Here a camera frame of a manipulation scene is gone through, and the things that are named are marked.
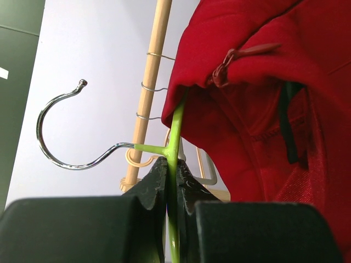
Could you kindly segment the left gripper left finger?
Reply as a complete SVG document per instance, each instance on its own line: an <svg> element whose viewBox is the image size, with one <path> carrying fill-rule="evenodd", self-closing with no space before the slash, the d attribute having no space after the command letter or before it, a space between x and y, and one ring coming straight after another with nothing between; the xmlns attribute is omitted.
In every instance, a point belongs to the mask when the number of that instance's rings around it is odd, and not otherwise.
<svg viewBox="0 0 351 263"><path fill-rule="evenodd" d="M1 262L164 262L167 161L126 193L25 198L1 215Z"/></svg>

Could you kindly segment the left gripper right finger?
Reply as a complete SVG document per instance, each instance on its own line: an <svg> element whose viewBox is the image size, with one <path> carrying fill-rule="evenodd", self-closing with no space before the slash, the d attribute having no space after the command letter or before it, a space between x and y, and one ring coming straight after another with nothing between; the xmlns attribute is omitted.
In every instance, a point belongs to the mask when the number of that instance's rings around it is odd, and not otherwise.
<svg viewBox="0 0 351 263"><path fill-rule="evenodd" d="M311 205L223 202L184 161L177 165L181 262L342 262L326 220Z"/></svg>

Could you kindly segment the grey hanger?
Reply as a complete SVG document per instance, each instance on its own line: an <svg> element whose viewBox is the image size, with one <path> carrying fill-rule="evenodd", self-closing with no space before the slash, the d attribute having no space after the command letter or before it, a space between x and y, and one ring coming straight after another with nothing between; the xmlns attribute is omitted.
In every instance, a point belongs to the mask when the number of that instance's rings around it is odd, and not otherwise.
<svg viewBox="0 0 351 263"><path fill-rule="evenodd" d="M144 117L142 115L140 115L139 113L135 113L135 115L140 118L140 119L145 119L145 120L155 120L155 119L161 119L161 117ZM167 146L167 144L169 143L169 135L170 135L171 130L168 129L167 133L166 133L166 137L165 137L165 141L164 141L164 146ZM205 174L205 169L203 167L203 161L202 161L202 156L201 156L201 150L196 147L196 154L197 154L197 161L198 161L198 165L199 165L199 170L200 170L200 177L195 177L195 179L203 184L203 185L215 185L218 181L217 179L217 173L216 173L216 168L215 165L212 161L212 159L210 158L210 156L205 152L205 157L206 157L206 161L207 161L207 165L208 165L208 169L209 169L209 174L210 174L210 178L206 178L206 174ZM147 162L144 163L136 163L134 161L131 160L130 156L127 156L130 154L126 153L126 160L128 162L128 164L134 166L134 167L146 167L148 165L150 165L153 160L157 157L157 156L151 156L149 158L149 160ZM178 157L180 157L180 159L186 161L186 155L184 153L184 148L183 148L183 141L182 138L180 138L180 145L179 145L179 152L178 152Z"/></svg>

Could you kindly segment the yellow-green hanger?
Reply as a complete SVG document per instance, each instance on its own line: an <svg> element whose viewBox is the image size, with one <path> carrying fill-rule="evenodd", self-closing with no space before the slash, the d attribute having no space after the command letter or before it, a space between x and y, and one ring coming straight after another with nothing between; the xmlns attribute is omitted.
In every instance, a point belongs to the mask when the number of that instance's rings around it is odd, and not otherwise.
<svg viewBox="0 0 351 263"><path fill-rule="evenodd" d="M168 164L168 175L166 179L168 180L167 186L167 214L169 223L169 242L171 249L171 259L173 262L180 262L180 240L179 240L179 225L178 225L178 212L177 212L177 163L178 163L178 153L180 145L180 132L182 127L182 119L185 106L185 98L181 99L181 102L177 106L173 113L172 124L170 128L171 137L167 146L153 146L144 145L130 142L118 142L108 148L101 156L87 164L73 165L67 164L56 157L54 157L45 145L43 138L43 122L48 111L57 103L68 99L70 97L78 95L82 89L87 86L88 82L85 79L80 79L77 87L68 93L61 94L49 101L44 109L42 109L37 118L36 124L36 138L39 143L40 149L43 154L56 166L61 167L66 170L86 170L96 165L100 164L102 161L107 159L113 152L119 148L130 148L133 150L138 150L142 152L155 153L164 156L167 159Z"/></svg>

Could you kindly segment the red skirt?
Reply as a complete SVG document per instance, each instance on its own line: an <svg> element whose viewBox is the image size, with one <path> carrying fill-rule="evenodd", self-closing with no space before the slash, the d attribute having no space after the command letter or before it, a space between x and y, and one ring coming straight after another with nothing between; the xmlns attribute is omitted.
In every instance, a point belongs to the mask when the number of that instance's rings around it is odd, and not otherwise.
<svg viewBox="0 0 351 263"><path fill-rule="evenodd" d="M350 262L350 1L200 1L164 125L182 98L232 201L312 204Z"/></svg>

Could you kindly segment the pink hanger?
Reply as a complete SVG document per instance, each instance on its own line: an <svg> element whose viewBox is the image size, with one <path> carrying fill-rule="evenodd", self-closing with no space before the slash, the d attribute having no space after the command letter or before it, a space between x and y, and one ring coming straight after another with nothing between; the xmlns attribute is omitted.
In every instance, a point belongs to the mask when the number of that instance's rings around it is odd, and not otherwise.
<svg viewBox="0 0 351 263"><path fill-rule="evenodd" d="M140 85L141 85L141 87L142 87L143 89L145 89L145 90L147 90L147 91L150 91L150 92L161 92L161 91L163 91L163 90L168 90L168 88L160 88L160 89L155 89L155 88L153 88L153 89L151 89L151 88L145 86L143 82L141 82Z"/></svg>

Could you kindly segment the green hanger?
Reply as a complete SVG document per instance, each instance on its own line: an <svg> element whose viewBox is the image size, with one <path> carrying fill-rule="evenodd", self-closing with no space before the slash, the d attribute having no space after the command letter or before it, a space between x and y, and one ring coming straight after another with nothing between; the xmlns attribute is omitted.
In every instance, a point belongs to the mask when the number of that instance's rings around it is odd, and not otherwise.
<svg viewBox="0 0 351 263"><path fill-rule="evenodd" d="M165 58L165 59L173 60L173 61L175 60L175 58L172 58L172 57L169 57L169 56L166 56L166 55L162 55L162 54L152 53L152 52L147 52L147 55L156 56L156 57L159 57L159 58Z"/></svg>

